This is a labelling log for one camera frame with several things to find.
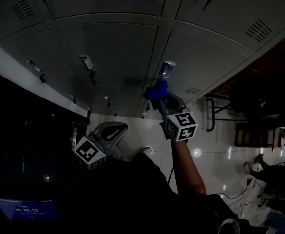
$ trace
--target white floor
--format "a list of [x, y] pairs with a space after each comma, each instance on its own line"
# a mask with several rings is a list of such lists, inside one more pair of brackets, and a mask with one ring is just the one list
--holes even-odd
[[[205, 129], [208, 124], [210, 127], [210, 122], [206, 120], [207, 107], [204, 101], [205, 99], [201, 99], [199, 103], [188, 106], [191, 111], [194, 111], [200, 124], [195, 137], [188, 142], [188, 147], [208, 194], [225, 193], [229, 197], [235, 197], [245, 189], [247, 179], [251, 178], [245, 175], [243, 164], [252, 161], [260, 152], [265, 154], [264, 160], [270, 165], [283, 162], [285, 147], [283, 150], [275, 148], [274, 152], [271, 148], [235, 147], [236, 122], [234, 121], [217, 121], [215, 129], [207, 132]], [[217, 118], [235, 119], [237, 115], [232, 110], [225, 110], [217, 114]], [[152, 148], [150, 158], [168, 179], [173, 166], [172, 154], [170, 141], [165, 140], [159, 125], [160, 120], [91, 114], [91, 123], [87, 130], [91, 131], [98, 124], [108, 121], [119, 121], [128, 125], [128, 131], [119, 143], [125, 160], [130, 160], [142, 148], [150, 146]], [[170, 186], [177, 192], [174, 174]], [[244, 204], [259, 201], [257, 195], [261, 190], [252, 181], [245, 193], [237, 199], [230, 200], [224, 195], [222, 198], [240, 218], [249, 220], [253, 226], [258, 226], [265, 221], [269, 208], [266, 206], [258, 208], [258, 203]]]

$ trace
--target timer display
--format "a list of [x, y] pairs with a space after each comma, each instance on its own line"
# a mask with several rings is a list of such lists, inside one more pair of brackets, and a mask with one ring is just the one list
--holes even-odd
[[44, 221], [59, 219], [52, 200], [23, 201], [0, 198], [0, 208], [11, 221]]

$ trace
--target cable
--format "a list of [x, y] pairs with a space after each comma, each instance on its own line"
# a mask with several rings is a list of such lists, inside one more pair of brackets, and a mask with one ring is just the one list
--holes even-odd
[[170, 174], [170, 176], [169, 176], [169, 178], [168, 178], [168, 180], [167, 180], [167, 183], [168, 183], [168, 184], [170, 184], [170, 181], [171, 181], [171, 175], [172, 175], [173, 171], [174, 171], [174, 168], [172, 167], [172, 169], [171, 169], [171, 174]]
[[247, 185], [246, 185], [246, 188], [244, 189], [244, 191], [242, 191], [239, 195], [237, 195], [237, 196], [234, 197], [234, 198], [228, 197], [225, 193], [217, 193], [217, 194], [218, 194], [218, 195], [223, 194], [223, 195], [225, 195], [228, 199], [236, 199], [236, 198], [238, 198], [239, 196], [241, 196], [241, 195], [246, 191], [246, 189], [248, 188], [248, 186], [249, 186], [250, 183], [251, 183], [251, 180], [252, 180], [252, 178], [247, 181]]
[[241, 201], [241, 200], [247, 198], [248, 195], [251, 193], [252, 190], [253, 190], [253, 189], [250, 189], [250, 191], [248, 191], [247, 194], [246, 194], [244, 197], [242, 197], [242, 198], [236, 200], [235, 202], [233, 202], [232, 204], [230, 204], [229, 207], [232, 206], [232, 205], [234, 205], [234, 204], [236, 204], [237, 202], [239, 202], [239, 201]]
[[242, 199], [242, 201], [241, 201], [241, 203], [240, 203], [240, 206], [239, 206], [239, 208], [237, 209], [237, 211], [239, 210], [239, 209], [241, 209], [242, 208], [242, 210], [241, 210], [241, 214], [243, 213], [243, 211], [244, 211], [244, 206], [245, 206], [245, 203], [246, 203], [246, 201], [247, 201], [247, 199], [248, 199], [248, 196], [250, 195], [250, 193], [252, 192], [252, 190], [253, 189], [250, 189], [249, 190], [249, 192], [246, 194], [246, 196], [245, 197], [243, 197], [243, 199]]
[[255, 179], [252, 178], [252, 180], [254, 180], [255, 184], [257, 184], [261, 189], [264, 190], [264, 188], [260, 184], [258, 184], [258, 182]]
[[252, 203], [262, 203], [262, 202], [263, 202], [263, 200], [262, 201], [254, 201], [254, 202], [247, 203], [245, 205], [252, 204]]

